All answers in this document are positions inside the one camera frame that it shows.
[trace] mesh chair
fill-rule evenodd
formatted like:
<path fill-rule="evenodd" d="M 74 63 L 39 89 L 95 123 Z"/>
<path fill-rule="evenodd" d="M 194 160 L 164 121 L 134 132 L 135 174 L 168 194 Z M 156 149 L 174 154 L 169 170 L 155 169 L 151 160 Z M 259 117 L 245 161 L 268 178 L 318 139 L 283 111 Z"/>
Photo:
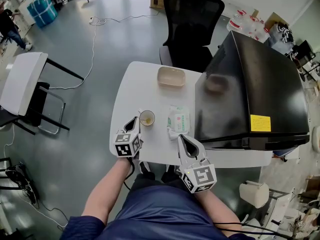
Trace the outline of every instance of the mesh chair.
<path fill-rule="evenodd" d="M 203 72 L 212 59 L 208 47 L 225 4 L 221 0 L 163 0 L 168 39 L 162 65 Z"/>

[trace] gray concrete floor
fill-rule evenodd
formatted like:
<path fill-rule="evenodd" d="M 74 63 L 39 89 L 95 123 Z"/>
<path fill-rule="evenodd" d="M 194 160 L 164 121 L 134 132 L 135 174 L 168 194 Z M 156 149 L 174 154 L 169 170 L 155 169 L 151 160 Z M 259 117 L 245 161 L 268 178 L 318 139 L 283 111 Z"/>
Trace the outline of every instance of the gray concrete floor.
<path fill-rule="evenodd" d="M 303 82 L 302 85 L 308 104 L 310 141 L 299 147 L 299 163 L 296 163 L 296 159 L 283 162 L 274 158 L 271 160 L 270 165 L 261 169 L 259 180 L 259 182 L 265 182 L 275 190 L 290 192 L 295 188 L 295 195 L 306 188 L 307 177 L 320 173 L 320 164 L 318 165 L 319 154 L 313 150 L 311 142 L 313 128 L 320 126 L 320 100 L 319 97 L 316 97 L 315 91 L 310 89 L 314 82 Z M 297 196 L 292 200 L 290 207 L 300 207 Z"/>
<path fill-rule="evenodd" d="M 149 8 L 149 5 L 150 0 L 90 0 L 90 3 L 87 0 L 73 0 L 62 8 L 50 25 L 43 29 L 33 26 L 27 39 L 33 43 L 32 51 L 48 53 L 50 59 L 85 76 L 91 67 L 95 30 L 94 26 L 89 25 L 90 17 L 121 20 L 130 15 L 156 14 L 157 11 Z M 213 55 L 228 34 L 227 22 L 228 18 L 222 16 L 215 27 L 209 45 Z M 68 217 L 82 213 L 91 190 L 116 161 L 116 157 L 109 151 L 109 130 L 122 77 L 132 61 L 160 64 L 159 47 L 167 37 L 168 25 L 164 11 L 158 16 L 131 18 L 121 23 L 108 21 L 98 26 L 93 70 L 88 79 L 78 89 L 54 91 L 66 101 L 62 122 L 70 127 L 70 132 L 61 130 L 56 137 L 41 132 L 32 136 L 15 127 L 14 144 L 6 148 L 6 155 L 11 157 L 14 164 L 22 161 L 26 165 L 40 199 L 49 209 L 62 209 Z M 45 66 L 40 78 L 52 87 L 79 84 L 79 79 L 50 65 Z M 56 117 L 56 104 L 49 98 L 46 103 L 45 112 Z M 314 115 L 318 118 L 316 109 L 319 104 L 314 106 Z M 12 129 L 0 132 L 0 147 L 11 140 Z M 306 150 L 302 148 L 301 152 L 310 152 L 310 146 Z M 264 168 L 260 180 L 266 181 L 272 188 L 282 190 L 279 188 L 282 185 L 272 175 L 279 174 L 278 170 L 273 171 L 276 166 L 272 164 Z M 158 176 L 164 170 L 164 166 L 152 167 Z M 213 191 L 242 219 L 252 207 L 240 199 L 239 184 L 245 180 L 258 181 L 260 168 L 217 169 L 216 173 L 218 183 Z M 135 175 L 127 180 L 129 186 Z M 279 177 L 283 186 L 289 189 L 289 185 L 285 184 L 285 180 L 289 181 L 286 174 Z M 7 180 L 2 180 L 0 184 L 10 186 Z M 109 221 L 121 209 L 127 193 L 123 187 Z M 25 234 L 33 233 L 36 239 L 58 239 L 61 232 L 56 224 L 21 200 L 24 198 L 19 191 L 0 191 L 0 200 L 12 228 L 17 227 Z M 61 225 L 66 224 L 58 211 L 48 212 L 41 205 L 40 211 Z"/>

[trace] black shoe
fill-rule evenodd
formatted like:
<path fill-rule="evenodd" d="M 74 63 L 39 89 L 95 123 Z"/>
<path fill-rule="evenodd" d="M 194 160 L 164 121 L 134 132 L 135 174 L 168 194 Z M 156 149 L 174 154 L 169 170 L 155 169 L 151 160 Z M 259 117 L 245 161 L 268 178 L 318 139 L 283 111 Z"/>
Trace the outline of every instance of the black shoe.
<path fill-rule="evenodd" d="M 175 165 L 167 164 L 165 171 L 166 171 L 167 173 L 174 174 L 174 173 L 176 172 L 176 166 L 175 166 Z"/>
<path fill-rule="evenodd" d="M 142 173 L 142 174 L 151 172 L 150 168 L 149 168 L 149 164 L 145 161 L 139 162 L 139 170 L 140 170 L 140 173 Z"/>

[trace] white chair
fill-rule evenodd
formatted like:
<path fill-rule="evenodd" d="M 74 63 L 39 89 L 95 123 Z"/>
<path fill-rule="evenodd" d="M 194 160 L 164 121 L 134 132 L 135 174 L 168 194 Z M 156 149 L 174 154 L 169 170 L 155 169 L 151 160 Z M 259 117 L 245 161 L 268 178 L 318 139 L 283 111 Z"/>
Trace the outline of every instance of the white chair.
<path fill-rule="evenodd" d="M 0 127 L 13 123 L 34 135 L 33 131 L 18 122 L 21 119 L 51 134 L 58 133 L 59 128 L 70 130 L 61 124 L 66 103 L 60 96 L 49 91 L 50 85 L 48 83 L 38 82 L 46 63 L 82 81 L 84 80 L 83 77 L 49 59 L 47 53 L 29 52 L 18 55 L 14 63 L 7 66 L 12 68 L 9 71 L 0 97 L 0 106 L 3 108 L 3 110 L 0 110 Z M 42 114 L 47 94 L 58 98 L 62 103 L 59 122 Z M 41 119 L 57 126 L 58 130 L 51 132 L 41 128 Z"/>

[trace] yellow label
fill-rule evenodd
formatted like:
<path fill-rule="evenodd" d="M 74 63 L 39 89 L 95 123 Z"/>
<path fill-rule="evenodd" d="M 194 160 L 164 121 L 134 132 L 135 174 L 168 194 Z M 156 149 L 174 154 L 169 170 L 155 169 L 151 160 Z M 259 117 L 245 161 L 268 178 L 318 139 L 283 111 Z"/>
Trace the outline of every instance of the yellow label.
<path fill-rule="evenodd" d="M 252 132 L 271 132 L 270 116 L 250 115 Z"/>

